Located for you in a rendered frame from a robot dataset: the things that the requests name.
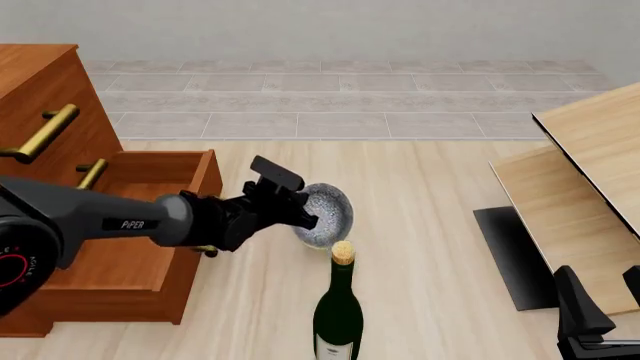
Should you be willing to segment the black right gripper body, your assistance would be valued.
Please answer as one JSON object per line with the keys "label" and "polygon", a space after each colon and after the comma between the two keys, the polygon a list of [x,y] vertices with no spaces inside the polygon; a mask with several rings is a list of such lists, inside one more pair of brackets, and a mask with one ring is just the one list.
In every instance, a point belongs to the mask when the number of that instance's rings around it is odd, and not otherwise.
{"label": "black right gripper body", "polygon": [[605,340],[601,335],[559,334],[563,360],[640,360],[640,340]]}

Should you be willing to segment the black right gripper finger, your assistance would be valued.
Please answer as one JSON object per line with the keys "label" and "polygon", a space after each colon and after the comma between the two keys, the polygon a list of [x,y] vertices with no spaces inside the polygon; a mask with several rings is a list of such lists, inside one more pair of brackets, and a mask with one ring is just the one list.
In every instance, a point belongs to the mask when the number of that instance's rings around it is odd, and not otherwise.
{"label": "black right gripper finger", "polygon": [[632,296],[640,297],[640,266],[632,266],[624,272],[623,278]]}
{"label": "black right gripper finger", "polygon": [[586,292],[570,266],[561,266],[553,274],[559,302],[558,340],[602,336],[616,329]]}

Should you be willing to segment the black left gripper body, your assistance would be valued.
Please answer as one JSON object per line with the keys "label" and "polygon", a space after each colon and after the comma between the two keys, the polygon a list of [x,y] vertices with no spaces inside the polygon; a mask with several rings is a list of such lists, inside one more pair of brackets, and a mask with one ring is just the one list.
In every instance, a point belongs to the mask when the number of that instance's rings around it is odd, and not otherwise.
{"label": "black left gripper body", "polygon": [[235,240],[246,240],[274,224],[303,225],[303,204],[297,192],[270,181],[245,182],[242,192],[238,200],[242,212],[234,224]]}

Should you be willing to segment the black speckled bowl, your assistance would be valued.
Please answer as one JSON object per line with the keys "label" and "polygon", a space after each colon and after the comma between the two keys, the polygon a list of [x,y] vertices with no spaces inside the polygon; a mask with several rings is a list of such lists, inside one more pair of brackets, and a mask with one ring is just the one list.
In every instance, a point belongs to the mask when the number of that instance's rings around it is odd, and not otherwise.
{"label": "black speckled bowl", "polygon": [[315,215],[318,221],[312,230],[292,227],[297,238],[316,249],[329,249],[335,242],[345,240],[354,221],[353,208],[346,194],[326,183],[308,185],[301,193],[309,195],[304,210]]}

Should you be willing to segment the wooden cabinet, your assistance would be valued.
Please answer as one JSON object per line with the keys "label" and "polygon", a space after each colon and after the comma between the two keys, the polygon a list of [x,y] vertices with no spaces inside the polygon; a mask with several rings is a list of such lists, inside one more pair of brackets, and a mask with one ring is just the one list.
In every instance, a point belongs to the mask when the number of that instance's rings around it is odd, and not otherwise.
{"label": "wooden cabinet", "polygon": [[[213,151],[124,151],[72,44],[0,44],[0,175],[137,200],[223,187]],[[59,322],[179,324],[199,262],[144,237],[86,242],[0,319],[0,338],[41,338]]]}

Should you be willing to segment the small black plate on stalk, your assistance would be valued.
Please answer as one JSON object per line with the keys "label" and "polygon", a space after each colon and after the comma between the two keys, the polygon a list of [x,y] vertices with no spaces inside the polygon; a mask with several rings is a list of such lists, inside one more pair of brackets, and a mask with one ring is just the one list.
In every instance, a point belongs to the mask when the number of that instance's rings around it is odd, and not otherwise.
{"label": "small black plate on stalk", "polygon": [[305,182],[301,176],[260,155],[255,156],[250,165],[250,170],[259,174],[257,188],[263,191],[273,191],[274,193],[282,190],[297,192],[305,187]]}

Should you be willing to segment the dark green wine bottle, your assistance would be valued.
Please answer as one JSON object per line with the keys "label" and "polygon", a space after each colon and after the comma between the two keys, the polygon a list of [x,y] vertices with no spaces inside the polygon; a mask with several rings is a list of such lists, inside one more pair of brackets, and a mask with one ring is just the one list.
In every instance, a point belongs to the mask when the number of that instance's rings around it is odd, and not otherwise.
{"label": "dark green wine bottle", "polygon": [[361,305],[353,293],[355,248],[346,240],[331,248],[327,292],[313,316],[315,360],[357,360],[364,329]]}

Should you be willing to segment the pale wooden wine rack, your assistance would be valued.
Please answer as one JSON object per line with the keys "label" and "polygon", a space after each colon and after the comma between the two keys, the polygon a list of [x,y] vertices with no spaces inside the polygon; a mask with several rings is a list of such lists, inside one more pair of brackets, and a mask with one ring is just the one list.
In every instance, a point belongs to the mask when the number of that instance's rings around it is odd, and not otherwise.
{"label": "pale wooden wine rack", "polygon": [[605,314],[640,311],[640,83],[532,119],[549,145],[492,161],[510,203],[474,212],[515,308],[555,308],[569,266]]}

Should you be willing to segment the deep wooden drawer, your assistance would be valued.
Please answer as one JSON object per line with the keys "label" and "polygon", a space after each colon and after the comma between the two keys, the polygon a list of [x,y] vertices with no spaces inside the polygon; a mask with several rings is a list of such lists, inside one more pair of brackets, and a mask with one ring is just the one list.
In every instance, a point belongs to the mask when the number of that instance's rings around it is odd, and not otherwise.
{"label": "deep wooden drawer", "polygon": [[[218,195],[222,179],[211,150],[119,152],[93,188],[155,200],[182,190]],[[188,248],[160,248],[146,237],[90,240],[35,294],[35,306],[52,322],[179,324],[199,262]]]}

